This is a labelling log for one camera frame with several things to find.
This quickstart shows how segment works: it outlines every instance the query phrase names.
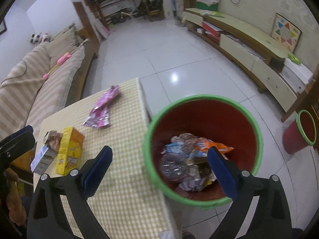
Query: pink toy wand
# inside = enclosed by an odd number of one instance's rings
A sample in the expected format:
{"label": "pink toy wand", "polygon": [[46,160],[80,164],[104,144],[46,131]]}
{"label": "pink toy wand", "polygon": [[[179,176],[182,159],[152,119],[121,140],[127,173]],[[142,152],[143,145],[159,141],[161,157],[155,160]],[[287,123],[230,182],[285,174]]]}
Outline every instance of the pink toy wand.
{"label": "pink toy wand", "polygon": [[43,80],[47,80],[49,78],[49,76],[59,67],[61,66],[66,60],[68,60],[72,55],[69,52],[66,52],[63,56],[61,56],[59,58],[59,60],[57,61],[56,65],[48,72],[46,73],[44,76],[42,76]]}

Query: yellow snack box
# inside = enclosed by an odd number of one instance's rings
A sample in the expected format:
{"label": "yellow snack box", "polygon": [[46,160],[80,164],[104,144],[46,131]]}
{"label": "yellow snack box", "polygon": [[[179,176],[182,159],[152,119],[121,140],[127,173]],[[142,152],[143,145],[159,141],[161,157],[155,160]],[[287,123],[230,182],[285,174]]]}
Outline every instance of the yellow snack box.
{"label": "yellow snack box", "polygon": [[84,136],[73,127],[63,129],[63,136],[56,161],[55,172],[67,175],[72,169],[78,168],[82,153]]}

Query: yellow gingham tablecloth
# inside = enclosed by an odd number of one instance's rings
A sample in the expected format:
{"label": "yellow gingham tablecloth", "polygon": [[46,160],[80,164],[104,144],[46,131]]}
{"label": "yellow gingham tablecloth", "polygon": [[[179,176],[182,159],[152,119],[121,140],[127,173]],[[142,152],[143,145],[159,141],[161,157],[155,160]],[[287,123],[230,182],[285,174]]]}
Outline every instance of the yellow gingham tablecloth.
{"label": "yellow gingham tablecloth", "polygon": [[[110,107],[111,126],[95,129],[82,126],[101,91],[53,114],[42,122],[36,151],[43,145],[47,131],[72,126],[84,134],[80,166],[94,158],[104,145],[113,150],[113,161],[95,195],[87,200],[96,219],[111,239],[177,237],[175,223],[163,194],[148,179],[142,144],[148,124],[143,94],[138,79],[119,85],[121,96]],[[55,174],[56,159],[46,173]],[[39,175],[34,174],[34,188]],[[66,196],[64,210],[72,231],[82,237]]]}

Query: small red trash can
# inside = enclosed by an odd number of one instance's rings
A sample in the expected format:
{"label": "small red trash can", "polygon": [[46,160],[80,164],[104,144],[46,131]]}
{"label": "small red trash can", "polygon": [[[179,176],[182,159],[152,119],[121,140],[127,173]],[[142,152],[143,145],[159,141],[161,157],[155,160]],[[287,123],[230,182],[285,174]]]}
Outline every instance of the small red trash can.
{"label": "small red trash can", "polygon": [[313,146],[316,138],[316,126],[312,115],[306,110],[301,110],[296,120],[284,131],[282,143],[288,154],[294,154],[307,146]]}

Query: picture frame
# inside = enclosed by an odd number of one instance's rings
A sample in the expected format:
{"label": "picture frame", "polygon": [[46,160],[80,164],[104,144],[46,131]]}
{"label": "picture frame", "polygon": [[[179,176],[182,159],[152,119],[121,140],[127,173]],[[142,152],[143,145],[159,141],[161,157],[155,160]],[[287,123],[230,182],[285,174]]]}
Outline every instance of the picture frame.
{"label": "picture frame", "polygon": [[270,36],[285,46],[291,53],[295,51],[301,34],[302,31],[291,21],[279,13],[275,14]]}
{"label": "picture frame", "polygon": [[5,24],[5,21],[3,20],[0,24],[0,35],[6,31],[7,31],[7,26]]}

